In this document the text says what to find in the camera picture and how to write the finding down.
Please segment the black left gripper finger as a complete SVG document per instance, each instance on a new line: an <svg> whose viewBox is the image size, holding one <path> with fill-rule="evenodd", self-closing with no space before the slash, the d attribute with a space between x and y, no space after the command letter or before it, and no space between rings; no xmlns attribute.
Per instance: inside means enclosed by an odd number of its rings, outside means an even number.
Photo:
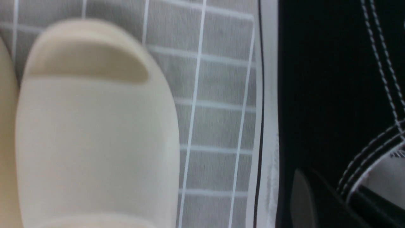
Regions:
<svg viewBox="0 0 405 228"><path fill-rule="evenodd" d="M310 170L295 170L290 214L294 228L370 228L317 172Z"/></svg>

